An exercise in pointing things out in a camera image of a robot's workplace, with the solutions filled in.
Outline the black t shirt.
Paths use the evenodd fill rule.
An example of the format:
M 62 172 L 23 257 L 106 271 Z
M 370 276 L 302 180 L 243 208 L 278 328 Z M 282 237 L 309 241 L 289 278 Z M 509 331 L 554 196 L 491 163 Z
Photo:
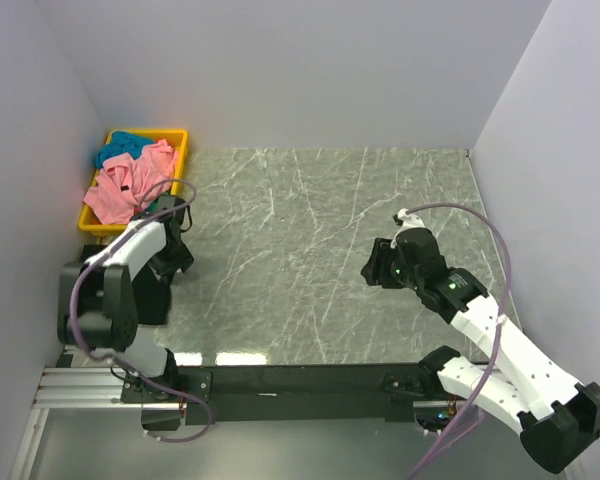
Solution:
M 100 273 L 93 273 L 80 289 L 79 310 L 100 311 L 103 290 L 99 287 Z M 157 276 L 149 264 L 137 273 L 132 281 L 134 304 L 139 325 L 158 327 L 165 325 L 171 306 L 171 290 L 167 280 Z

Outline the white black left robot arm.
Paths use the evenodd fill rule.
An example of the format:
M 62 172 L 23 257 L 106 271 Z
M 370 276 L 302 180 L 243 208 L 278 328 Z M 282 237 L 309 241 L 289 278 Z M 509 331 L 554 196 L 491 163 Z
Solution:
M 173 399 L 183 380 L 173 352 L 140 329 L 167 321 L 171 283 L 194 263 L 182 239 L 191 226 L 187 202 L 162 195 L 153 208 L 134 215 L 111 244 L 85 246 L 59 278 L 60 342 L 112 360 L 128 376 L 144 377 L 144 389 L 159 402 Z

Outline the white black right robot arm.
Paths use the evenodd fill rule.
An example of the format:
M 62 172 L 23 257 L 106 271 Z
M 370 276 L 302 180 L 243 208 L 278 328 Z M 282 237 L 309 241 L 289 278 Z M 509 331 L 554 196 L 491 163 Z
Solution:
M 378 238 L 361 274 L 368 285 L 408 288 L 422 305 L 490 355 L 480 369 L 440 347 L 419 374 L 424 395 L 446 393 L 473 404 L 514 431 L 527 454 L 558 474 L 600 438 L 600 385 L 584 384 L 545 355 L 506 315 L 474 275 L 452 268 L 416 216 L 398 218 L 397 233 Z

